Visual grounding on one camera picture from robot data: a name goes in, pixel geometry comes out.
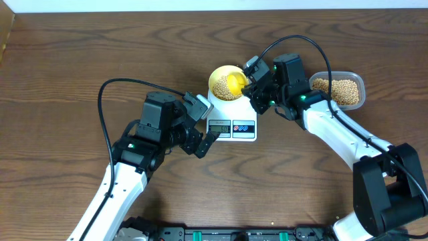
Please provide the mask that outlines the yellow measuring scoop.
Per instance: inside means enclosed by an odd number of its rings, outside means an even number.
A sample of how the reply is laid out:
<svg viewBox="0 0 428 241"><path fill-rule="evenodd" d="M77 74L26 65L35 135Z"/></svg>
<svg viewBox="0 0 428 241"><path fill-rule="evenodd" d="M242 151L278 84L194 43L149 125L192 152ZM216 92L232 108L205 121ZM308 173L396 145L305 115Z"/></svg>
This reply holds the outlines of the yellow measuring scoop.
<svg viewBox="0 0 428 241"><path fill-rule="evenodd" d="M241 94L241 90L248 85L248 79L243 72L230 72L227 75L227 87L234 96Z"/></svg>

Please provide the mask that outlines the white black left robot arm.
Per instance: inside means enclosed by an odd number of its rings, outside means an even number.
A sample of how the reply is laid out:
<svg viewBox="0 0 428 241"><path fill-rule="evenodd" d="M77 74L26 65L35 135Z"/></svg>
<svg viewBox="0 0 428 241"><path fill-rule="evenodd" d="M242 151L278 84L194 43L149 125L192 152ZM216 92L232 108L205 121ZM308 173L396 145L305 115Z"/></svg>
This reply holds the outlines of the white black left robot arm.
<svg viewBox="0 0 428 241"><path fill-rule="evenodd" d="M110 149L111 162L93 200L71 233L70 240L113 240L134 203L169 149L203 158L219 137L199 132L195 125L213 110L200 94L182 100L165 92L149 92L142 116L128 124Z"/></svg>

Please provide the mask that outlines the yellow plastic bowl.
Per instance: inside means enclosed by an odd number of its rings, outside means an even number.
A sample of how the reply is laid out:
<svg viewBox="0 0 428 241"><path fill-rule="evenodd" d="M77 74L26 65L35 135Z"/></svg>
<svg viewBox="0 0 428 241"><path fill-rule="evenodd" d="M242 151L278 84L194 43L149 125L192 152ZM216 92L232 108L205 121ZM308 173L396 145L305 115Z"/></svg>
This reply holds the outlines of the yellow plastic bowl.
<svg viewBox="0 0 428 241"><path fill-rule="evenodd" d="M233 101L235 101L235 100L232 100L232 101L224 101L224 100L221 100L221 99L217 98L217 97L212 93L212 91L211 91L211 89L212 89L212 87L213 87L214 83L215 83L218 79L220 79L220 77L221 77L221 76L227 76L230 72L243 72L243 70L242 70L241 68L237 67L237 66L225 65L225 66L218 67L217 69L215 69L215 70L211 73L211 75L210 75L210 77L209 77L209 90L208 90L208 99L209 99L211 102L213 102L213 101L220 101L220 102L233 102Z"/></svg>

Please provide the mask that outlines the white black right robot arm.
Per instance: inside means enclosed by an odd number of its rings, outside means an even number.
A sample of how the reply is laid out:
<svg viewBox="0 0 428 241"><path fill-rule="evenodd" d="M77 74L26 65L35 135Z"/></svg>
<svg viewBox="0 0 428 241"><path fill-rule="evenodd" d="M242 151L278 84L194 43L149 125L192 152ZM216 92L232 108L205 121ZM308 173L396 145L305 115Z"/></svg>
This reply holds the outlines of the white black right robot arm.
<svg viewBox="0 0 428 241"><path fill-rule="evenodd" d="M411 238L398 229L427 216L427 187L412 146L377 138L325 92L312 90L298 54L276 57L273 70L255 56L243 73L250 83L242 93L256 113L273 106L278 115L322 139L352 169L354 210L333 225L336 240Z"/></svg>

